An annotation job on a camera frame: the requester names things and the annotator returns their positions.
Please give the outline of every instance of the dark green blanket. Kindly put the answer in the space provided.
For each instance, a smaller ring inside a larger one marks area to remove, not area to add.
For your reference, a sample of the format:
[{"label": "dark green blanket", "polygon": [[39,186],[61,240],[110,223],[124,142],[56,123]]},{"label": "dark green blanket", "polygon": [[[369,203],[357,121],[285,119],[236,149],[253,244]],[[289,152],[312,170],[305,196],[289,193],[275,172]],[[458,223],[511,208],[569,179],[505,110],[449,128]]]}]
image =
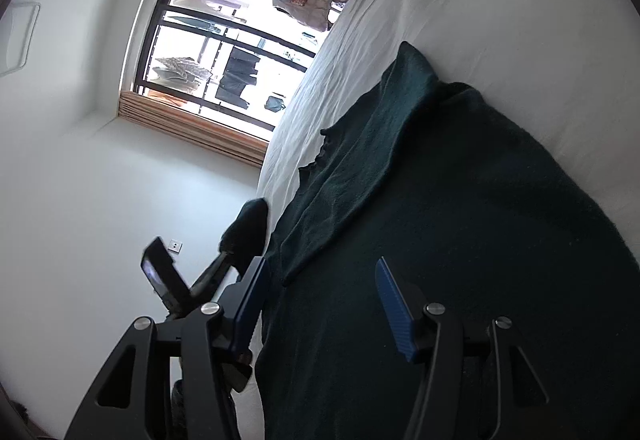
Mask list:
[{"label": "dark green blanket", "polygon": [[[408,43],[324,135],[267,252],[267,439],[402,438],[420,370],[386,323],[381,256],[463,320],[511,317],[580,438],[612,438],[640,391],[638,266],[542,146]],[[492,427],[487,369],[465,361],[457,438]]]}]

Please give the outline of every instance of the black window frame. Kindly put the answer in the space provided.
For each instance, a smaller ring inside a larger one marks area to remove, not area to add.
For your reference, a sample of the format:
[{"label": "black window frame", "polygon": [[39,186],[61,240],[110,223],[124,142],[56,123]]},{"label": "black window frame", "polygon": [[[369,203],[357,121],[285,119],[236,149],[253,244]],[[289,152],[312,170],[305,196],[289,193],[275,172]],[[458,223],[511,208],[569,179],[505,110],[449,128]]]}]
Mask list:
[{"label": "black window frame", "polygon": [[244,32],[248,32],[250,34],[255,34],[256,36],[260,36],[261,38],[265,38],[266,40],[271,40],[272,42],[278,43],[282,46],[295,50],[296,52],[300,52],[310,58],[314,58],[316,54],[308,50],[306,48],[301,47],[300,45],[296,45],[294,43],[288,42],[287,40],[283,40],[280,37],[277,37],[274,34],[270,34],[268,32],[264,32],[263,30],[254,29],[254,27],[246,26],[244,24],[239,24],[237,22],[233,22],[230,20],[226,20],[224,18],[220,18],[215,16],[214,14],[203,13],[200,11],[195,11],[183,7],[171,6],[171,0],[158,0],[156,2],[156,6],[154,7],[153,13],[151,15],[151,19],[149,20],[149,25],[146,29],[145,39],[142,43],[142,49],[140,51],[140,57],[138,59],[138,65],[136,68],[136,76],[134,79],[134,91],[138,94],[142,93],[145,88],[150,90],[155,90],[161,92],[163,94],[173,96],[178,99],[182,99],[184,101],[193,102],[199,104],[201,107],[206,107],[216,112],[225,113],[226,115],[230,115],[236,119],[241,121],[245,121],[247,123],[251,123],[256,125],[257,127],[264,128],[269,131],[273,131],[275,126],[261,121],[260,119],[256,119],[246,113],[239,112],[237,110],[233,110],[226,106],[222,106],[221,104],[214,103],[211,101],[207,101],[203,97],[197,97],[191,94],[187,94],[181,92],[179,90],[175,90],[173,88],[166,87],[161,84],[156,84],[152,81],[148,81],[145,78],[148,77],[149,68],[151,67],[152,62],[152,49],[156,46],[156,41],[158,40],[159,29],[160,27],[172,27],[174,29],[183,30],[184,32],[190,32],[192,34],[198,34],[200,36],[205,36],[206,38],[211,38],[213,40],[219,40],[223,43],[230,43],[235,47],[242,48],[244,50],[250,50],[260,56],[265,56],[265,58],[273,59],[274,61],[278,61],[282,64],[290,66],[296,70],[300,70],[300,72],[306,72],[306,67],[302,66],[299,63],[295,63],[293,61],[289,61],[282,56],[278,56],[267,50],[263,50],[254,45],[249,45],[248,43],[238,42],[237,40],[232,40],[231,38],[227,38],[224,35],[217,34],[215,32],[210,32],[209,30],[197,29],[195,27],[184,26],[181,24],[176,24],[173,22],[169,22],[164,20],[164,14],[166,12],[175,12],[179,14],[186,14],[187,16],[193,16],[195,18],[199,18],[201,20],[207,20],[210,22],[214,22],[220,26],[224,26],[230,29],[240,29]]}]

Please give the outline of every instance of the window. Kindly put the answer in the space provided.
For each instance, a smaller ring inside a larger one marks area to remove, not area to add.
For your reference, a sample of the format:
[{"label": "window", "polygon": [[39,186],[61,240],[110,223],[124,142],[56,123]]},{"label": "window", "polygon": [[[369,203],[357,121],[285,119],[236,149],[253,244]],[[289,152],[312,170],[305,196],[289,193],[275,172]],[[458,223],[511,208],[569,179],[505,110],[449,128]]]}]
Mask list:
[{"label": "window", "polygon": [[[338,14],[336,6],[330,20]],[[266,148],[326,35],[271,0],[158,0],[135,94],[232,128],[244,140],[253,136]]]}]

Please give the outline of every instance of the metal screw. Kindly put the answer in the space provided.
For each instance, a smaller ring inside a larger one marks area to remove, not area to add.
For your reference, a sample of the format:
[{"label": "metal screw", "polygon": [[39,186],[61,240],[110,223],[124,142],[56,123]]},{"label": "metal screw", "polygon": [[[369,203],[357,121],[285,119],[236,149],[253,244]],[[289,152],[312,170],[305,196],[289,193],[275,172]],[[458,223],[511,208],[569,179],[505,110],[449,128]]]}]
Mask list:
[{"label": "metal screw", "polygon": [[429,303],[426,308],[426,311],[431,315],[442,315],[445,310],[446,308],[442,303]]},{"label": "metal screw", "polygon": [[204,314],[204,315],[213,315],[213,314],[217,314],[220,311],[220,305],[218,303],[205,303],[204,305],[202,305],[200,307],[200,311]]},{"label": "metal screw", "polygon": [[508,330],[509,328],[511,328],[511,325],[513,325],[513,322],[511,322],[511,319],[509,319],[508,317],[501,315],[500,317],[498,317],[498,319],[495,320],[495,325],[498,328],[502,328],[503,330]]},{"label": "metal screw", "polygon": [[151,319],[148,317],[139,317],[135,321],[133,321],[133,328],[136,330],[144,330],[145,328],[149,328],[151,325]]}]

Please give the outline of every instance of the white bedsheet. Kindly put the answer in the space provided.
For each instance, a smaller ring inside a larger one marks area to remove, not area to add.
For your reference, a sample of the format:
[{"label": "white bedsheet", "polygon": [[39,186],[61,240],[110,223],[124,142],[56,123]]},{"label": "white bedsheet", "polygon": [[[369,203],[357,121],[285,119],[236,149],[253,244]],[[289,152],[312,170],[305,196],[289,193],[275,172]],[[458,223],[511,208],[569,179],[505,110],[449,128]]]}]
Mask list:
[{"label": "white bedsheet", "polygon": [[[270,231],[319,130],[380,80],[403,40],[542,143],[640,257],[640,16],[630,0],[351,0],[267,151],[258,193]],[[255,388],[237,402],[244,440],[261,438]]]}]

